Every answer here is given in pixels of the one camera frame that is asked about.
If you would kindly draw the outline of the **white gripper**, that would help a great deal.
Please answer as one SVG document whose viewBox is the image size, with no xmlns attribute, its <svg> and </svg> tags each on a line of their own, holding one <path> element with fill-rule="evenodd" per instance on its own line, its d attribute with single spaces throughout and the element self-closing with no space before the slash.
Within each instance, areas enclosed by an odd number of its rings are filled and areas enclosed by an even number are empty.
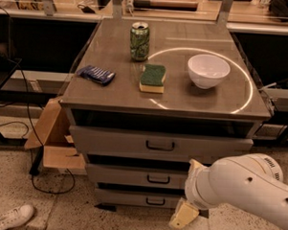
<svg viewBox="0 0 288 230">
<path fill-rule="evenodd" d="M 219 205 L 219 197 L 210 185 L 210 170 L 195 159 L 189 162 L 188 179 L 185 181 L 185 195 L 188 200 L 179 199 L 169 226 L 182 229 L 199 216 L 199 210 Z"/>
</svg>

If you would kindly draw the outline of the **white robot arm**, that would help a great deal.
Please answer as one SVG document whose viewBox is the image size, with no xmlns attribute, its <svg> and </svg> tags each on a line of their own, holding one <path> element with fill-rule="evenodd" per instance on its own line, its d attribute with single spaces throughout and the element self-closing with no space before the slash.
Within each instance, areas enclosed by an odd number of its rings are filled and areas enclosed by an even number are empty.
<svg viewBox="0 0 288 230">
<path fill-rule="evenodd" d="M 208 167 L 192 159 L 184 191 L 169 222 L 176 229 L 229 203 L 288 230 L 288 185 L 276 160 L 263 153 L 225 157 Z"/>
</svg>

